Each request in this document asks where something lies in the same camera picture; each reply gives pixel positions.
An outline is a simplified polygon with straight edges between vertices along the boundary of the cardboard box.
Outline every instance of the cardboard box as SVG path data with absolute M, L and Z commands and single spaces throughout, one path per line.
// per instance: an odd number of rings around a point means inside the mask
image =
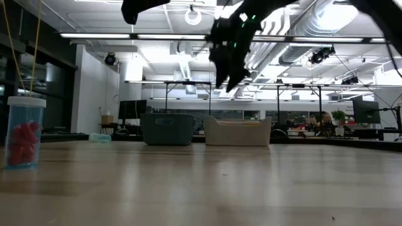
M 113 116 L 102 116 L 102 124 L 113 123 Z

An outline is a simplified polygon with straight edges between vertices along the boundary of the yellow string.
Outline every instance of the yellow string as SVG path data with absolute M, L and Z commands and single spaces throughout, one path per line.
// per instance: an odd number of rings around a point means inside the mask
M 38 41 L 39 41 L 39 30 L 40 30 L 40 21 L 41 21 L 41 17 L 42 17 L 42 1 L 39 0 L 38 28 L 36 29 L 36 43 L 35 43 L 35 53 L 34 53 L 34 55 L 33 55 L 33 66 L 32 66 L 32 77 L 31 77 L 30 97 L 32 97 L 33 77 L 34 77 L 34 75 L 35 75 L 36 53 L 38 52 Z
M 5 17 L 5 19 L 6 19 L 6 27 L 7 27 L 7 32 L 8 32 L 8 38 L 10 39 L 11 51 L 13 52 L 15 67 L 17 68 L 19 81 L 21 81 L 21 85 L 22 85 L 22 87 L 23 87 L 23 89 L 24 89 L 24 92 L 25 92 L 25 95 L 26 95 L 26 90 L 25 90 L 25 86 L 24 86 L 23 79 L 22 79 L 22 77 L 21 77 L 21 72 L 20 72 L 20 70 L 19 70 L 17 57 L 16 57 L 15 51 L 14 51 L 14 43 L 13 43 L 13 39 L 12 39 L 12 37 L 11 37 L 10 26 L 9 26 L 9 23 L 8 23 L 8 16 L 7 16 L 7 10 L 6 10 L 6 1 L 3 1 L 3 11 L 4 11 L 4 17 Z

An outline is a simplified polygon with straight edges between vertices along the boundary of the computer monitor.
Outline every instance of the computer monitor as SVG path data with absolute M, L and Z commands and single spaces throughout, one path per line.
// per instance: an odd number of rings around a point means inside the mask
M 146 112 L 146 100 L 121 101 L 119 108 L 119 119 L 126 124 L 126 119 L 140 119 L 141 114 Z
M 354 99 L 353 111 L 356 123 L 381 123 L 378 102 Z

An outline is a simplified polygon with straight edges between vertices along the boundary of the potted plant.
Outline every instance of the potted plant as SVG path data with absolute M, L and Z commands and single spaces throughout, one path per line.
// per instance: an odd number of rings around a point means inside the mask
M 335 111 L 331 112 L 331 114 L 332 114 L 332 117 L 334 118 L 334 120 L 337 122 L 337 126 L 338 126 L 335 128 L 336 135 L 344 136 L 345 129 L 343 126 L 342 127 L 340 126 L 340 122 L 345 121 L 345 118 L 347 116 L 346 113 L 341 110 L 335 110 Z

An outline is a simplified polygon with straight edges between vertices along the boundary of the wooden table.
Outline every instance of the wooden table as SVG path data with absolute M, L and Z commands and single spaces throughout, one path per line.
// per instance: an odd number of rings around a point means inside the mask
M 401 162 L 400 154 L 321 145 L 48 143 L 38 169 L 1 172 L 0 221 L 7 226 L 400 225 Z

